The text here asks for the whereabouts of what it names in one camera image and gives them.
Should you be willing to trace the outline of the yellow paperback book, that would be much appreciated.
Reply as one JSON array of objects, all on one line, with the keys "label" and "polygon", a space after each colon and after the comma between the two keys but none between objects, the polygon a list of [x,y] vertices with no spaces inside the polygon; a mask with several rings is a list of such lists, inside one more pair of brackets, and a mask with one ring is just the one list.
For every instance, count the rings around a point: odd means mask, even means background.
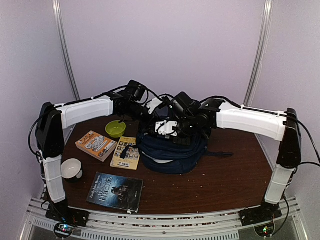
[{"label": "yellow paperback book", "polygon": [[137,170],[140,152],[135,137],[122,136],[113,154],[110,166],[113,168]]}]

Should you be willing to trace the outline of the dark Wuthering Heights book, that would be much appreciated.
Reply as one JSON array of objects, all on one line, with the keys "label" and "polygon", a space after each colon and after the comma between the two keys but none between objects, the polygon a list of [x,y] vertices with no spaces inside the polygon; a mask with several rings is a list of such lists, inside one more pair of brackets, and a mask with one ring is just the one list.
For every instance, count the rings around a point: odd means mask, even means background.
[{"label": "dark Wuthering Heights book", "polygon": [[136,214],[143,187],[142,179],[97,172],[86,202]]}]

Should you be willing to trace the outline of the navy blue backpack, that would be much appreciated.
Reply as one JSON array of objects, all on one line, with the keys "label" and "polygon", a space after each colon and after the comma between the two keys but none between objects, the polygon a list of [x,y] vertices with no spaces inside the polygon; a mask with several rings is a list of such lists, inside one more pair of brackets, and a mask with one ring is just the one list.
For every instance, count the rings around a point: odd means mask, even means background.
[{"label": "navy blue backpack", "polygon": [[136,145],[140,160],[149,170],[162,174],[179,175],[192,171],[203,156],[230,157],[233,152],[208,150],[212,128],[205,126],[187,137],[154,135],[146,130],[147,122],[139,120]]}]

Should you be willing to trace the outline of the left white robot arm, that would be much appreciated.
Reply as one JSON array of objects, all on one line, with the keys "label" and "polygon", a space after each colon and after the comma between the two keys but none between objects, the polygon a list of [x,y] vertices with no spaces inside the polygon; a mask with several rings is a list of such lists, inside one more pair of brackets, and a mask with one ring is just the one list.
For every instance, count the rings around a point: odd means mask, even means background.
[{"label": "left white robot arm", "polygon": [[71,142],[86,131],[102,130],[103,120],[127,116],[132,120],[152,118],[147,108],[151,99],[159,96],[135,80],[93,97],[67,103],[46,102],[30,128],[35,134],[36,148],[31,152],[41,167],[40,176],[46,186],[52,213],[61,222],[72,218],[62,177],[61,164],[71,156]]}]

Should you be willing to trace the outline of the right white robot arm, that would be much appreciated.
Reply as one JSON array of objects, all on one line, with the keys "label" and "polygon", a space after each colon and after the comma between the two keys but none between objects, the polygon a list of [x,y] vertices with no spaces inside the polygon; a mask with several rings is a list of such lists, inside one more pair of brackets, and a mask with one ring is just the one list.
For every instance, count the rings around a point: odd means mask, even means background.
[{"label": "right white robot arm", "polygon": [[264,194],[264,204],[256,210],[259,220],[268,220],[275,212],[283,193],[302,160],[302,135],[305,125],[298,120],[293,108],[286,111],[265,110],[239,105],[225,96],[211,96],[198,101],[180,92],[169,103],[178,119],[178,135],[191,136],[205,128],[230,129],[256,135],[259,145],[269,160],[271,155],[263,139],[276,141],[277,157],[272,165],[272,176]]}]

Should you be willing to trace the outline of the orange comic paperback book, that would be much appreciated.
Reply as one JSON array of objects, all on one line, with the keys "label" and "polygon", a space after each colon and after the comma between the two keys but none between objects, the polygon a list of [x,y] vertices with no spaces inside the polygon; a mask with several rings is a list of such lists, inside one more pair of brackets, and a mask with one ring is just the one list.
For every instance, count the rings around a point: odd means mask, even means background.
[{"label": "orange comic paperback book", "polygon": [[91,130],[77,140],[75,145],[81,151],[104,162],[114,152],[118,142]]}]

